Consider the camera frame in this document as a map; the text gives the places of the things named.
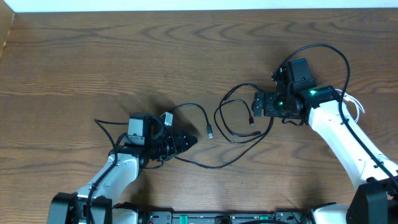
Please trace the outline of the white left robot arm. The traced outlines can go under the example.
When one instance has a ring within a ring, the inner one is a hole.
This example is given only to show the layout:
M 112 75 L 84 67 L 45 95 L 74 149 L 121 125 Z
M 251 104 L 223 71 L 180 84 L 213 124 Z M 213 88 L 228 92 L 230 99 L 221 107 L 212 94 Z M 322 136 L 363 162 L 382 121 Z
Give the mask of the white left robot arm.
M 150 160 L 161 163 L 194 146 L 198 139 L 184 130 L 167 131 L 140 143 L 123 133 L 104 167 L 72 194 L 58 193 L 51 201 L 48 223 L 147 223 L 146 212 L 130 203 L 118 203 L 124 189 L 134 182 Z

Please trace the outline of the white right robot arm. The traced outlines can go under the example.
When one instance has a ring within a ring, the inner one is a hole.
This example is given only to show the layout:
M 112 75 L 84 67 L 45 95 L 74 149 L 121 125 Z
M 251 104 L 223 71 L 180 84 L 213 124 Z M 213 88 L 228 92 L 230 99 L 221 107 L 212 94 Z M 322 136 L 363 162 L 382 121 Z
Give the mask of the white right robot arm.
M 312 223 L 397 223 L 397 164 L 384 155 L 353 121 L 330 85 L 293 95 L 259 91 L 255 116 L 301 119 L 329 145 L 347 172 L 355 195 L 349 205 L 332 203 L 310 211 Z

